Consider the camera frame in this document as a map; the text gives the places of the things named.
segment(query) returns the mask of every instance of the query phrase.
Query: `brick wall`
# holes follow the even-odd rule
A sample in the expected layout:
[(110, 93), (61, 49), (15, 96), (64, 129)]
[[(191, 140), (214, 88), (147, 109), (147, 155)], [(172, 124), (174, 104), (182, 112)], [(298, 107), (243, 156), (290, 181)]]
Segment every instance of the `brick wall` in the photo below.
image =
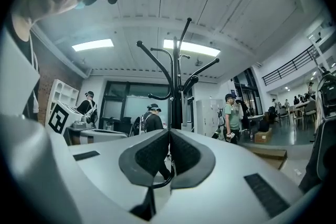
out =
[(45, 125), (48, 99), (54, 80), (59, 79), (71, 87), (80, 90), (83, 78), (56, 58), (34, 35), (32, 35), (32, 41), (40, 70), (38, 121), (42, 125)]

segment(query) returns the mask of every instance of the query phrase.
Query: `ceiling light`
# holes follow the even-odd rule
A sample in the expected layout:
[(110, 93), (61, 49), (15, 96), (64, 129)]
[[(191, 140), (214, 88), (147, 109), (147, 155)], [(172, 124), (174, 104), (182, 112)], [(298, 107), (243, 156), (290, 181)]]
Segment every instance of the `ceiling light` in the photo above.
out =
[(102, 40), (90, 41), (90, 42), (86, 42), (86, 43), (73, 46), (75, 51), (97, 49), (97, 48), (103, 48), (103, 47), (113, 47), (112, 40), (102, 39)]
[[(163, 48), (172, 49), (173, 46), (174, 46), (174, 43), (172, 40), (165, 39), (163, 41)], [(205, 47), (202, 45), (197, 45), (197, 44), (189, 43), (189, 42), (182, 42), (181, 50), (192, 51), (198, 54), (206, 54), (206, 55), (210, 55), (213, 57), (216, 57), (220, 53), (220, 50), (218, 49), (209, 48), (209, 47)]]

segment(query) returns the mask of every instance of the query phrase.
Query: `white cabinet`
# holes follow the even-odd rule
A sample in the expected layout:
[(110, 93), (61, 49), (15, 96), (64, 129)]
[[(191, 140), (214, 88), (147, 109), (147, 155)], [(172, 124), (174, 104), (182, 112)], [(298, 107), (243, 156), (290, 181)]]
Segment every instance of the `white cabinet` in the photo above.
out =
[(49, 95), (45, 124), (47, 125), (49, 117), (57, 101), (73, 108), (76, 105), (78, 93), (79, 91), (75, 88), (67, 85), (59, 79), (55, 79)]
[(224, 107), (224, 101), (205, 99), (196, 101), (197, 132), (212, 137), (218, 128), (218, 112)]

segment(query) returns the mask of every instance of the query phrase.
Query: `railing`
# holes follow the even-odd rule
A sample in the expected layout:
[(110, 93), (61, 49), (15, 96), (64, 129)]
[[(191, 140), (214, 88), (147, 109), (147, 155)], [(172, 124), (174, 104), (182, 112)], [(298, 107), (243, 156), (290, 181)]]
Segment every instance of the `railing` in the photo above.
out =
[(301, 54), (297, 55), (288, 63), (284, 64), (282, 67), (264, 76), (263, 80), (265, 85), (267, 86), (277, 80), (280, 80), (283, 77), (298, 70), (300, 67), (303, 67), (305, 64), (313, 60), (315, 53), (316, 53), (315, 47), (314, 45), (311, 45), (308, 49), (306, 49)]

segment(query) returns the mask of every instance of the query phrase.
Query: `green shirt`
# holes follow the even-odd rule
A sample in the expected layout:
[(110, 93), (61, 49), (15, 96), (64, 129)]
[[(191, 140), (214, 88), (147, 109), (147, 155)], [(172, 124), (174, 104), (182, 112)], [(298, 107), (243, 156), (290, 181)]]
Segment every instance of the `green shirt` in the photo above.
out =
[(234, 110), (230, 104), (226, 104), (224, 107), (224, 114), (229, 115), (229, 124), (231, 130), (239, 130), (239, 116), (238, 111)]

